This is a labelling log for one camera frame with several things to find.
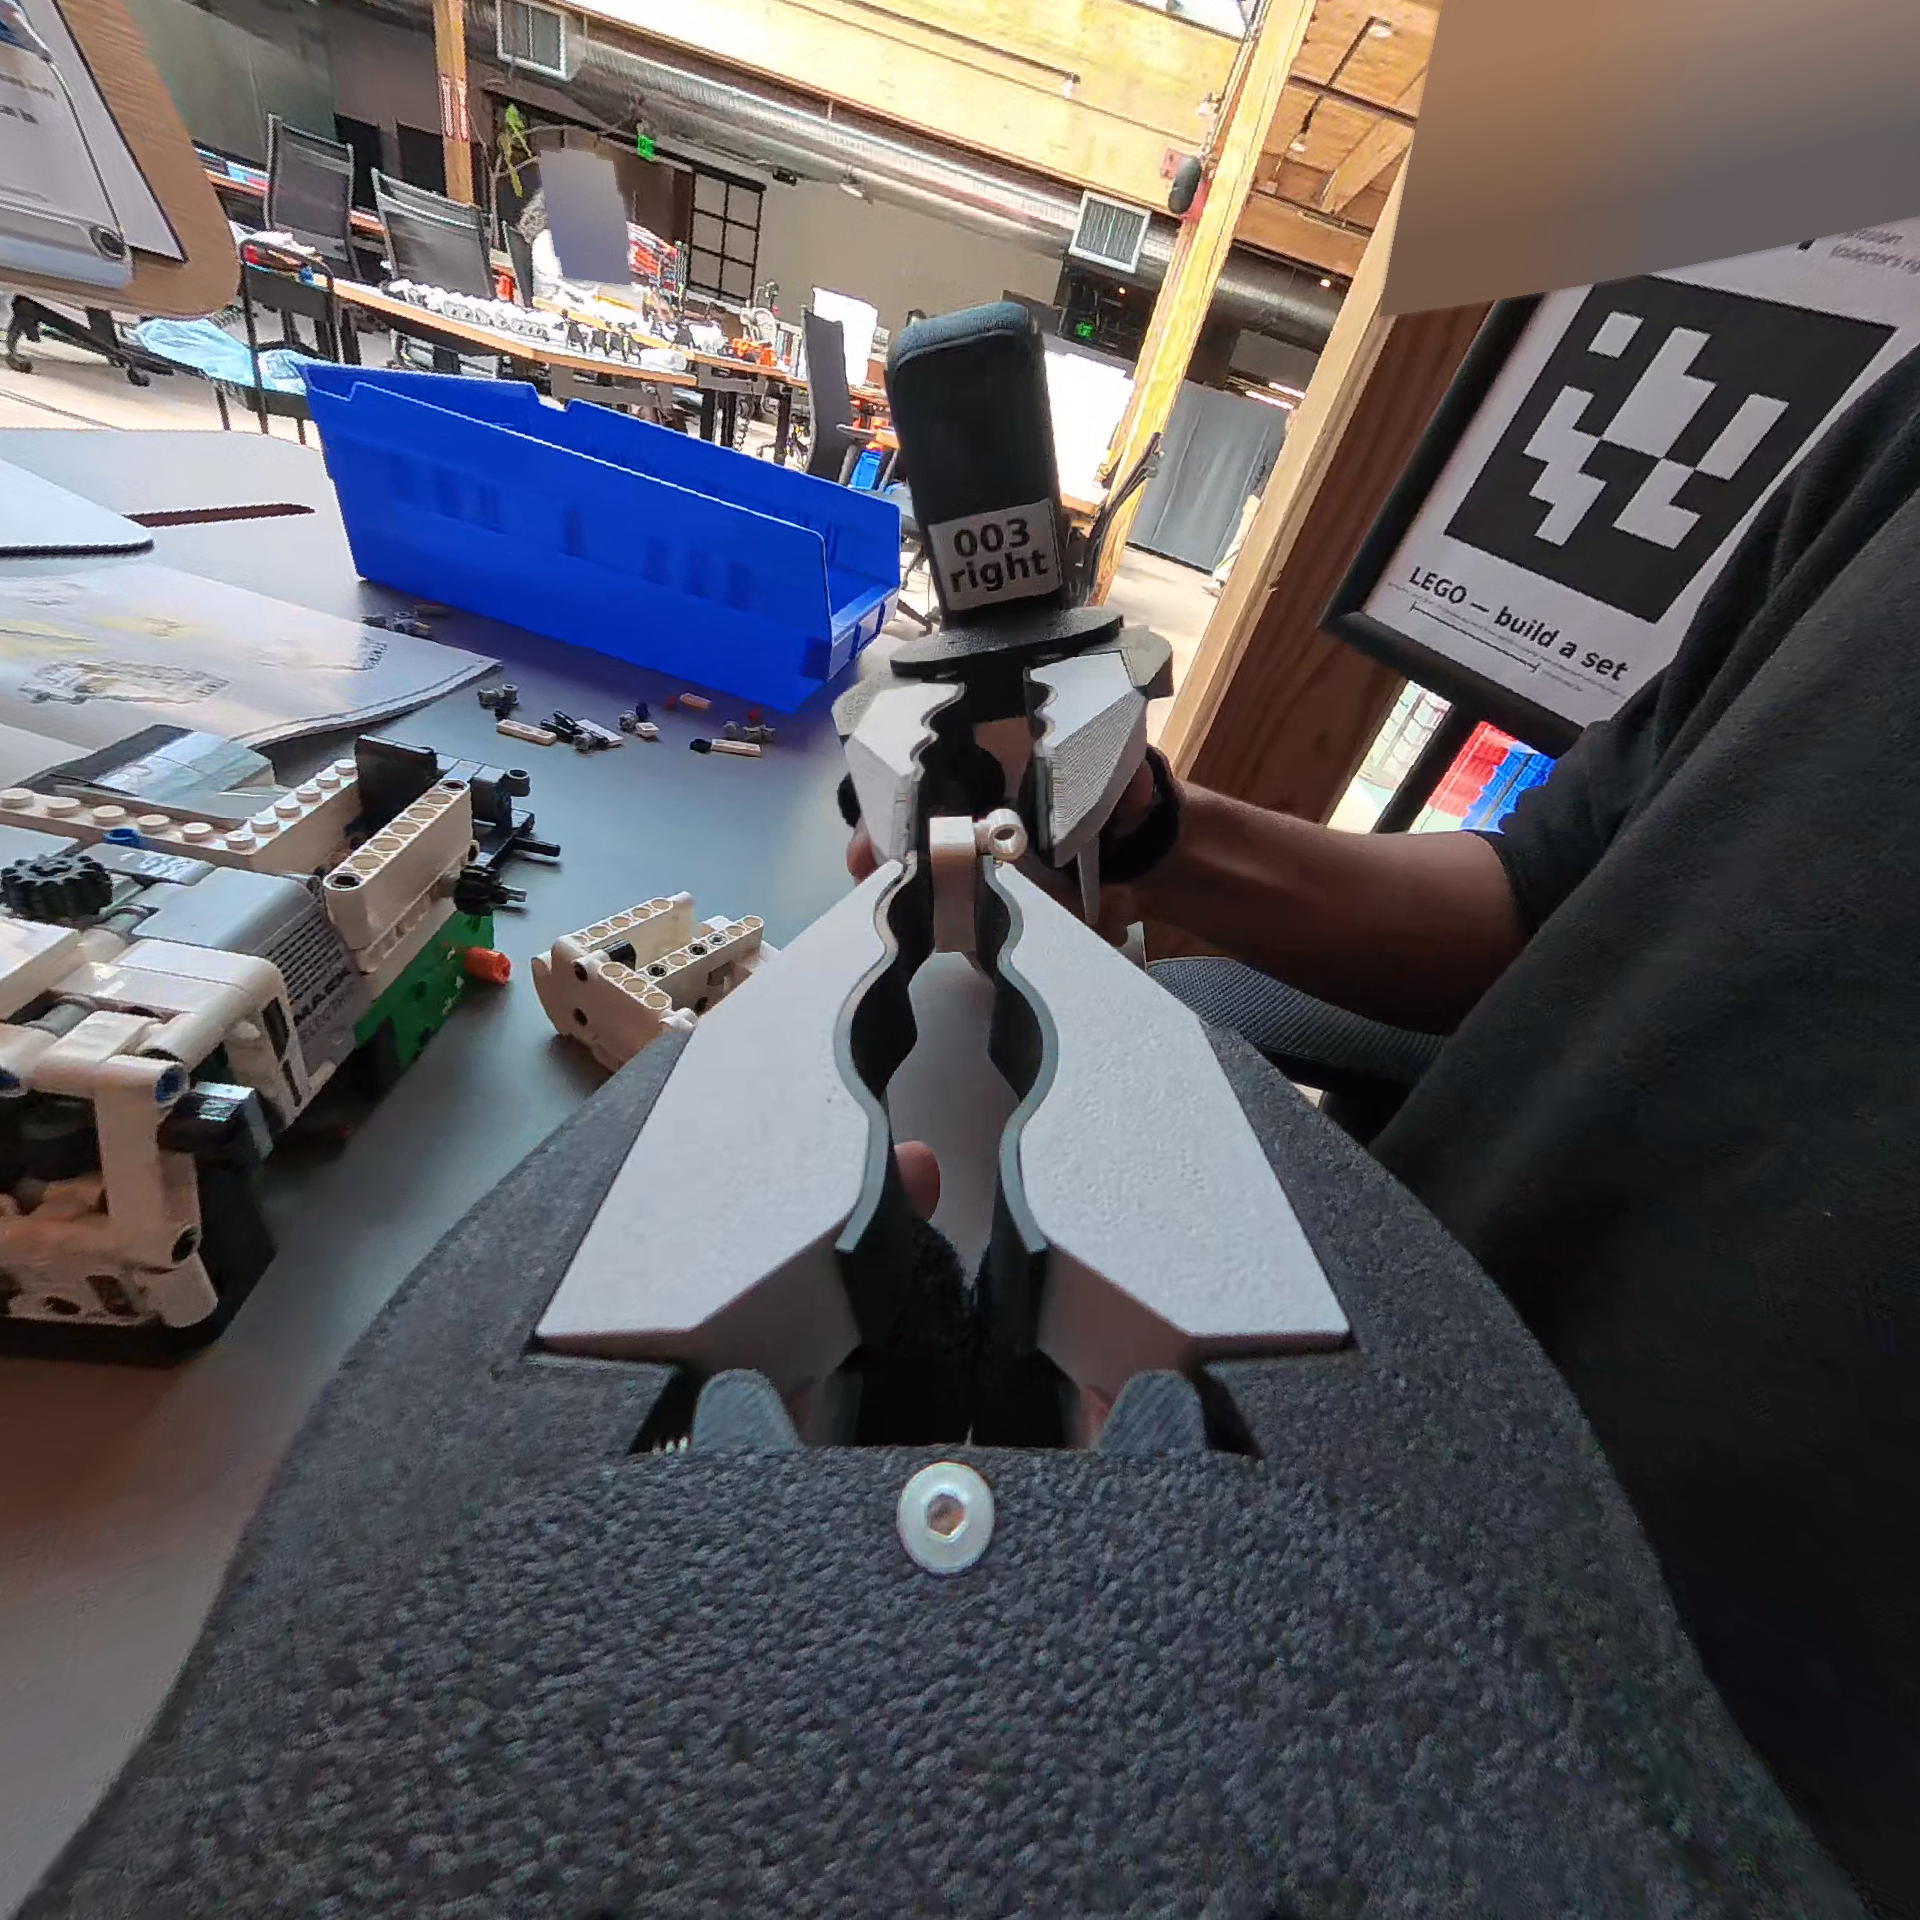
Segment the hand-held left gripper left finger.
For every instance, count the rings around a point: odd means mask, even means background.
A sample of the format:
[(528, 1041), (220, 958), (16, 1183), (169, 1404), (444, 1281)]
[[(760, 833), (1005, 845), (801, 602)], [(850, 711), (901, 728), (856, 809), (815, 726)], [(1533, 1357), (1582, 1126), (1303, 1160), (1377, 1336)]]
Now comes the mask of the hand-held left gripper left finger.
[(882, 1094), (916, 1038), (922, 858), (890, 856), (674, 1049), (534, 1324), (537, 1345), (762, 1375), (809, 1441), (896, 1321), (914, 1225)]

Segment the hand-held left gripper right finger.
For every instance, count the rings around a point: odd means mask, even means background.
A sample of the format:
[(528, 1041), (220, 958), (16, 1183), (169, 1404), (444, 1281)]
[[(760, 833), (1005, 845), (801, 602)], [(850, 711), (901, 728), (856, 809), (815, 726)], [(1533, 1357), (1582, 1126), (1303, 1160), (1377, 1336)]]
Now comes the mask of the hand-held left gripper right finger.
[(981, 865), (1009, 1109), (981, 1261), (981, 1441), (1071, 1447), (1082, 1396), (1335, 1352), (1350, 1321), (1202, 1020), (1017, 865)]

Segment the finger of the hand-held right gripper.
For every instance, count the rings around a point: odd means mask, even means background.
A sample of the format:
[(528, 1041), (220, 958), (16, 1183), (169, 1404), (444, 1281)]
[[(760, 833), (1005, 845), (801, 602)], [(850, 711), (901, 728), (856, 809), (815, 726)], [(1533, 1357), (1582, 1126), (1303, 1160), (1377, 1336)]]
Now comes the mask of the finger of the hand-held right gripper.
[(967, 817), (956, 743), (941, 721), (965, 714), (965, 689), (922, 678), (862, 678), (846, 692), (846, 765), (856, 809), (847, 873), (922, 852), (934, 817)]
[(1120, 645), (1029, 668), (1029, 848), (1097, 918), (1097, 837), (1144, 756), (1150, 695)]

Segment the small white lego connector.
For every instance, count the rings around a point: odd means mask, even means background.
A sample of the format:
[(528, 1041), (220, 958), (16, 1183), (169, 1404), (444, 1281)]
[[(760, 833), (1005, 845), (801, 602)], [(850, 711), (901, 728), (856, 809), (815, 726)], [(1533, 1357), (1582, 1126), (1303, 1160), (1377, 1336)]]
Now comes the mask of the small white lego connector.
[(938, 952), (976, 958), (976, 909), (988, 874), (1026, 854), (1026, 826), (1012, 807), (982, 815), (928, 820), (930, 942)]

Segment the white lego subassembly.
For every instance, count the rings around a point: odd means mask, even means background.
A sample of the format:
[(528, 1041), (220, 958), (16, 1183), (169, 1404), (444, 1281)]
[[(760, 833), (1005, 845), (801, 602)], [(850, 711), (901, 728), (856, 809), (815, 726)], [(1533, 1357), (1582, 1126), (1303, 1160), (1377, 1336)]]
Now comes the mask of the white lego subassembly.
[(759, 917), (703, 918), (678, 890), (558, 936), (534, 956), (532, 981), (556, 1033), (616, 1071), (655, 1040), (692, 1031), (775, 956)]

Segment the person's right forearm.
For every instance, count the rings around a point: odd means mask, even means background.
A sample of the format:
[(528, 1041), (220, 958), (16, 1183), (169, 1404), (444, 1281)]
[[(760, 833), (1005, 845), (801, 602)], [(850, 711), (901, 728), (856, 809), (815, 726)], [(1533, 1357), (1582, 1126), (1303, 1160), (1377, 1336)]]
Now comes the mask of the person's right forearm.
[(1446, 1036), (1528, 929), (1502, 856), (1472, 831), (1338, 831), (1184, 788), (1158, 912), (1345, 1013)]

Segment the scattered small lego pieces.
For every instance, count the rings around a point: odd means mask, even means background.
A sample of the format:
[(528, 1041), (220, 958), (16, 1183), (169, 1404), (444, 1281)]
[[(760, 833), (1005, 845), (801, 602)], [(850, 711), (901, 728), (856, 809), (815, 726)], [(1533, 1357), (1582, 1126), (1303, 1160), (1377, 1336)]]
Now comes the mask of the scattered small lego pieces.
[[(567, 745), (583, 756), (612, 751), (630, 740), (655, 745), (662, 740), (662, 718), (669, 713), (713, 718), (713, 701), (692, 689), (669, 692), (654, 703), (640, 700), (620, 708), (612, 724), (561, 708), (524, 711), (519, 686), (500, 677), (482, 678), (472, 700), (494, 718), (502, 738), (538, 749)], [(776, 724), (751, 705), (743, 718), (720, 718), (706, 734), (692, 735), (688, 749), (702, 756), (759, 758), (776, 740)]]

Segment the white green lego truck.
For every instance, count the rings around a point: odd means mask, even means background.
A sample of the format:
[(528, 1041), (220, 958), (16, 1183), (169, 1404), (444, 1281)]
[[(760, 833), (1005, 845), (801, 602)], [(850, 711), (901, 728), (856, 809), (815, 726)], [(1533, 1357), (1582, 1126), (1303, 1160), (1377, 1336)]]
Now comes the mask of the white green lego truck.
[(231, 826), (5, 788), (5, 1354), (209, 1343), (276, 1257), (282, 1138), (511, 978), (494, 913), (447, 896), (452, 760), (359, 735)]

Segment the person's right hand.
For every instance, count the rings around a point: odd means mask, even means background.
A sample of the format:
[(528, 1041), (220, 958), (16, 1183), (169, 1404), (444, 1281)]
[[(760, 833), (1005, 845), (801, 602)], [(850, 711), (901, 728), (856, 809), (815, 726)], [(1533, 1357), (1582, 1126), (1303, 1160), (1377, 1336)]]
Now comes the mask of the person's right hand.
[[(833, 788), (838, 813), (850, 826), (847, 874), (869, 878), (878, 856), (865, 825), (858, 820), (853, 776), (840, 775)], [(1114, 945), (1138, 944), (1144, 952), (1166, 949), (1168, 935), (1151, 929), (1161, 917), (1148, 882), (1174, 850), (1184, 809), (1184, 790), (1158, 746), (1144, 746), (1142, 760), (1122, 788), (1103, 822), (1095, 850), (1100, 863), (1097, 928)], [(1066, 905), (1076, 890), (1069, 874), (1042, 869), (1040, 879)]]

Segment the blue plastic bin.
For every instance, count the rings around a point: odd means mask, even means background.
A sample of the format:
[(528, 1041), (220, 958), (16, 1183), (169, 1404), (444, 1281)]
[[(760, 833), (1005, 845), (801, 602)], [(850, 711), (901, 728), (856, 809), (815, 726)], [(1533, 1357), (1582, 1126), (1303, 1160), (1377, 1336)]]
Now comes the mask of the blue plastic bin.
[(901, 513), (509, 380), (308, 362), (359, 576), (790, 713), (896, 613)]

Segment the black framed marker sign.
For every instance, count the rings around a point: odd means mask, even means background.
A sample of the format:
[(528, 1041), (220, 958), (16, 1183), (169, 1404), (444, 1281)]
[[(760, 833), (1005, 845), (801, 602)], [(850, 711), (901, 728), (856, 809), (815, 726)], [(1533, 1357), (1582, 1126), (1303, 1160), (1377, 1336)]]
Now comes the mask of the black framed marker sign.
[(1560, 751), (1672, 658), (1760, 504), (1914, 337), (1914, 220), (1502, 298), (1324, 632)]

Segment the grey instruction manual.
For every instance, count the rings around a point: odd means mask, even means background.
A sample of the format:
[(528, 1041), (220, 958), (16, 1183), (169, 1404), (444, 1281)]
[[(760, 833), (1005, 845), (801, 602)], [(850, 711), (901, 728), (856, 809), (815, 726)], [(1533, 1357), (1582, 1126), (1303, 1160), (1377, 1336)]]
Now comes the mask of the grey instruction manual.
[(366, 730), (490, 664), (144, 559), (1, 581), (1, 719), (78, 749), (146, 726), (257, 749)]

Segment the instruction sheet on clipboard stand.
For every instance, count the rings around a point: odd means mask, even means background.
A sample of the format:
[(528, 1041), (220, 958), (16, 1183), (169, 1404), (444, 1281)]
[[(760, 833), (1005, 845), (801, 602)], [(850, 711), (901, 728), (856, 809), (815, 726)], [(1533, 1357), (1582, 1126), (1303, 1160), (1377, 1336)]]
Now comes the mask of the instruction sheet on clipboard stand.
[(206, 320), (241, 288), (241, 264), (206, 167), (125, 4), (58, 4), (101, 90), (159, 207), (172, 220), (180, 262), (144, 257), (128, 288), (108, 293), (55, 279), (13, 279), (5, 288), (5, 362), (31, 369), (30, 346), (61, 340), (144, 386), (175, 368), (142, 350), (121, 320)]

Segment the wooden post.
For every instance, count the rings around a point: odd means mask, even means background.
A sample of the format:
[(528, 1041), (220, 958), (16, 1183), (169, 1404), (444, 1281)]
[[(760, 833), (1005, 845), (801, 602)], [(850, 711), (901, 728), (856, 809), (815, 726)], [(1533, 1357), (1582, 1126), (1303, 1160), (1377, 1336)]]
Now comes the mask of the wooden post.
[(1402, 686), (1324, 614), (1487, 311), (1384, 308), (1402, 196), (1399, 181), (1158, 728), (1174, 775), (1318, 825)]

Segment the metal air duct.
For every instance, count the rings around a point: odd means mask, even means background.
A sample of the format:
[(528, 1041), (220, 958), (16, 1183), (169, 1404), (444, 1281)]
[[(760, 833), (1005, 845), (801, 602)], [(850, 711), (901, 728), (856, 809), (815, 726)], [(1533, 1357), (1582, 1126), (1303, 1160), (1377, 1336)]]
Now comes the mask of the metal air duct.
[[(790, 88), (724, 80), (703, 66), (645, 55), (609, 22), (583, 17), (575, 81), (612, 88), (640, 106), (649, 127), (805, 177), (853, 177), (878, 201), (943, 217), (1030, 252), (1066, 256), (1086, 186), (1055, 183), (1009, 162), (988, 159), (869, 113), (810, 106)], [(1132, 280), (1158, 285), (1168, 271), (1172, 220), (1151, 212)], [(1318, 285), (1306, 268), (1234, 245), (1214, 289), (1214, 316), (1241, 328), (1303, 346), (1326, 342), (1342, 293)]]

